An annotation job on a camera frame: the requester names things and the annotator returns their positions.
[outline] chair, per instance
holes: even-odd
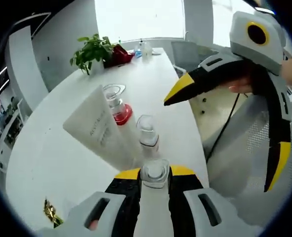
[[[171,46],[174,57],[173,67],[179,77],[186,72],[196,69],[198,65],[209,56],[218,53],[189,41],[172,41]]]

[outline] yellow object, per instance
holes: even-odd
[[[262,31],[264,32],[264,35],[265,35],[265,42],[264,43],[262,43],[262,44],[258,44],[256,42],[254,42],[254,43],[256,43],[259,46],[265,46],[265,45],[267,45],[269,43],[269,40],[270,40],[270,35],[269,35],[268,31],[266,30],[266,28],[263,25],[261,25],[261,24],[259,24],[257,22],[253,22],[253,21],[248,22],[247,23],[247,29],[246,29],[247,35],[249,35],[248,34],[248,28],[250,26],[258,26],[260,29],[262,29]]]
[[[193,170],[185,167],[185,166],[181,166],[181,165],[171,165],[170,166],[172,169],[172,175],[190,175],[190,174],[195,174]]]
[[[51,205],[47,199],[45,199],[43,205],[43,212],[45,213],[46,217],[48,217],[50,222],[53,223],[54,228],[60,226],[63,223],[63,220],[56,214],[56,208],[54,208],[54,206]]]
[[[115,176],[116,179],[137,179],[140,168],[125,170]]]
[[[280,148],[280,158],[279,158],[279,163],[278,167],[275,171],[275,174],[273,176],[272,182],[269,186],[268,190],[272,190],[273,185],[278,181],[282,170],[284,166],[286,165],[286,162],[288,161],[288,158],[290,156],[291,152],[291,143],[290,142],[280,142],[281,148]]]
[[[169,94],[166,96],[165,102],[172,96],[174,96],[176,93],[178,93],[180,90],[193,83],[194,81],[188,73],[181,76],[181,78],[176,82],[176,84],[173,86]]]

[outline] yellow circle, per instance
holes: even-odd
[[[259,23],[256,23],[256,22],[253,22],[253,21],[248,22],[248,23],[247,23],[247,28],[246,28],[246,32],[247,32],[247,35],[248,35],[248,36],[249,36],[248,28],[249,28],[250,26],[258,26],[258,27],[263,31],[264,36],[265,36],[265,42],[264,42],[264,43],[258,44],[258,43],[254,42],[254,41],[251,39],[252,42],[254,42],[255,44],[257,44],[257,45],[259,45],[259,46],[265,46],[265,45],[267,45],[267,44],[269,43],[270,36],[269,36],[269,33],[268,33],[268,31],[266,30],[266,28],[265,28],[263,25],[259,24]]]

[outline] window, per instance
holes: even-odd
[[[183,38],[183,0],[95,0],[100,36],[111,42]]]
[[[230,47],[229,33],[233,15],[236,11],[254,13],[254,8],[243,0],[212,0],[214,36],[213,43]]]

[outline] round white table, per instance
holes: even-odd
[[[100,84],[124,84],[125,102],[138,118],[153,115],[160,136],[160,154],[170,164],[195,171],[209,186],[207,167],[188,102],[164,107],[178,80],[166,53],[88,77],[80,70],[61,82],[39,104],[20,132],[8,163],[6,193],[14,210],[32,230],[52,227],[43,213],[47,198],[65,219],[74,205],[96,191],[105,191],[118,170],[67,133],[62,124]]]

